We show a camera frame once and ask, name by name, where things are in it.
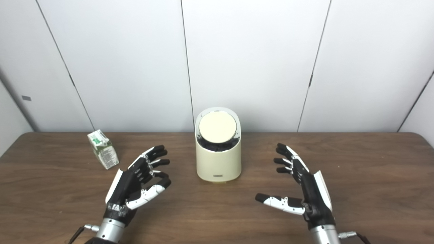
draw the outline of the brown tabletop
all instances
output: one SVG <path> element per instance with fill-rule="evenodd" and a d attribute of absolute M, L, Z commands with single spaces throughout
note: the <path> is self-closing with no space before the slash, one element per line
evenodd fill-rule
<path fill-rule="evenodd" d="M 302 196 L 290 175 L 276 173 L 278 142 L 322 171 L 338 231 L 372 244 L 434 243 L 434 150 L 416 134 L 243 133 L 243 171 L 226 184 L 199 179 L 192 133 L 106 135 L 121 161 L 109 170 L 86 133 L 27 133 L 11 146 L 0 158 L 1 243 L 64 244 L 79 226 L 100 224 L 117 169 L 164 144 L 171 164 L 158 169 L 172 185 L 139 209 L 121 243 L 311 244 L 301 216 L 254 200 L 258 192 Z"/>

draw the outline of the white wall panel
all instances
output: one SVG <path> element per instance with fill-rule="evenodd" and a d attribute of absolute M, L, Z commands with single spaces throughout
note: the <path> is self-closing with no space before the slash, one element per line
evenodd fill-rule
<path fill-rule="evenodd" d="M 183 0 L 195 117 L 232 109 L 243 131 L 296 131 L 329 0 Z"/>
<path fill-rule="evenodd" d="M 299 131 L 396 132 L 434 70 L 433 10 L 333 0 Z"/>
<path fill-rule="evenodd" d="M 26 132 L 33 131 L 0 81 L 0 157 Z"/>
<path fill-rule="evenodd" d="M 34 0 L 0 1 L 0 76 L 36 130 L 93 129 Z"/>
<path fill-rule="evenodd" d="M 193 131 L 180 1 L 39 3 L 96 129 Z"/>
<path fill-rule="evenodd" d="M 434 77 L 414 105 L 399 132 L 415 132 L 434 146 Z"/>

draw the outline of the black cable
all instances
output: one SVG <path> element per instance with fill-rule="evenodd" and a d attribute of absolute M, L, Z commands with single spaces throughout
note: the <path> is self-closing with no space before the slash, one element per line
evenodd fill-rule
<path fill-rule="evenodd" d="M 356 233 L 356 234 L 357 234 L 357 236 L 360 238 L 360 240 L 363 241 L 364 244 L 371 244 L 371 243 L 368 241 L 368 239 L 366 238 L 366 236 L 361 235 L 361 234 L 359 234 L 359 233 Z"/>
<path fill-rule="evenodd" d="M 76 233 L 71 237 L 71 239 L 69 240 L 68 244 L 72 244 L 77 239 L 77 237 L 83 232 L 83 230 L 84 230 L 84 226 L 81 226 L 76 231 Z"/>

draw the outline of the beige lid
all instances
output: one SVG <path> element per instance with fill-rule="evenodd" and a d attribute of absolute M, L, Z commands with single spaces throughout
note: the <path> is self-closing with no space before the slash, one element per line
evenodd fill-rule
<path fill-rule="evenodd" d="M 202 137 L 212 143 L 223 143 L 232 139 L 237 130 L 235 119 L 224 111 L 205 114 L 199 122 Z"/>

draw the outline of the robotic hand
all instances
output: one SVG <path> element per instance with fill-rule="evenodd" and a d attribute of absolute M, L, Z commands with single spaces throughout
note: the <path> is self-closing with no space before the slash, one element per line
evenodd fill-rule
<path fill-rule="evenodd" d="M 158 196 L 171 184 L 167 174 L 154 170 L 160 165 L 170 163 L 168 159 L 157 159 L 164 155 L 167 155 L 164 146 L 155 146 L 137 157 L 128 170 L 118 170 L 105 198 L 106 208 L 102 224 L 100 226 L 87 224 L 82 227 L 82 230 L 86 228 L 97 232 L 96 236 L 88 240 L 86 244 L 118 243 L 124 228 L 133 219 L 137 208 Z M 162 179 L 155 185 L 143 189 L 142 186 L 154 177 Z M 81 231 L 80 229 L 77 231 L 70 243 Z"/>
<path fill-rule="evenodd" d="M 347 236 L 338 236 L 335 218 L 332 215 L 332 202 L 321 171 L 311 174 L 298 154 L 289 146 L 277 144 L 276 152 L 286 158 L 275 158 L 274 162 L 284 167 L 277 168 L 278 173 L 288 173 L 301 185 L 304 200 L 300 198 L 269 196 L 258 193 L 255 199 L 265 205 L 302 215 L 307 222 L 317 244 L 340 244 L 339 238 L 356 235 L 346 232 Z"/>

